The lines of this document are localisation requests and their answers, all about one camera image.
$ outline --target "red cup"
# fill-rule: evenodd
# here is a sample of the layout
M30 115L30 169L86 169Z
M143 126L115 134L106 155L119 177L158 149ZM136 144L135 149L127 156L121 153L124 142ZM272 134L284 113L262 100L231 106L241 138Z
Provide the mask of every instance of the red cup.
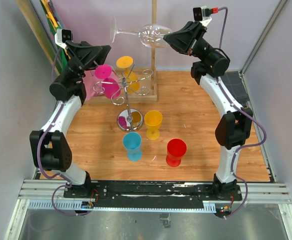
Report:
M177 167L181 163L182 157L186 154L187 145L183 140L172 139L167 145L166 162L171 167Z

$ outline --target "blue cup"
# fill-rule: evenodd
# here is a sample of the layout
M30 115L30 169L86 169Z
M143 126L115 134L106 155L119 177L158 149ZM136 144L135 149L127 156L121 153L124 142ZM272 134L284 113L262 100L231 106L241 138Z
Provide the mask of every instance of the blue cup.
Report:
M127 156L131 161L138 161L142 157L141 152L141 136L136 132L130 132L122 139Z

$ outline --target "metal floor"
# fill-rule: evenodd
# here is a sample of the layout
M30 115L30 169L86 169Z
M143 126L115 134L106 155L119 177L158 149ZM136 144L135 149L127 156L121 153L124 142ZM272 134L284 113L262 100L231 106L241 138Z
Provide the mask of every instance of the metal floor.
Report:
M159 212L93 211L85 217L68 217L54 210L28 210L19 239L288 239L276 204L247 204L228 220L212 213L172 213L170 218L168 227L167 222L161 222Z

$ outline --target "yellow goblet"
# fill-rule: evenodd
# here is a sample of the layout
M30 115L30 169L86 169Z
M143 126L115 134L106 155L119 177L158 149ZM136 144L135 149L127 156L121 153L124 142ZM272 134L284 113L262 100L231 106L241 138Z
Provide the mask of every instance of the yellow goblet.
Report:
M160 136L162 114L159 111L149 111L145 115L145 125L147 127L146 136L150 140L156 140Z
M137 75L133 71L130 72L130 70L128 68L126 68L124 75L126 77L128 77L128 75L129 75L129 77L127 79L129 88L131 88L135 92L138 91L138 89L140 88L140 83L137 81L138 80ZM130 93L130 94L133 93L133 91L128 89L128 93Z
M140 88L140 83L138 81L136 81L136 80L138 80L137 75L133 71L130 72L129 68L133 64L134 64L134 60L130 56L122 56L116 62L116 65L118 68L125 69L124 75L125 75L125 77L128 78L127 79L128 86L129 86L129 88L131 88L133 91L136 92ZM128 89L128 93L130 93L130 94L133 93L132 90Z

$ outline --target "red connector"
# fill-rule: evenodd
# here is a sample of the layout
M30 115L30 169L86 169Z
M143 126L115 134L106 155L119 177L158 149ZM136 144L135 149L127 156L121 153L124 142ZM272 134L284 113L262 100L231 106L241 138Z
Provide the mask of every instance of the red connector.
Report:
M216 14L218 13L218 8L217 7L214 7L211 9L211 14Z

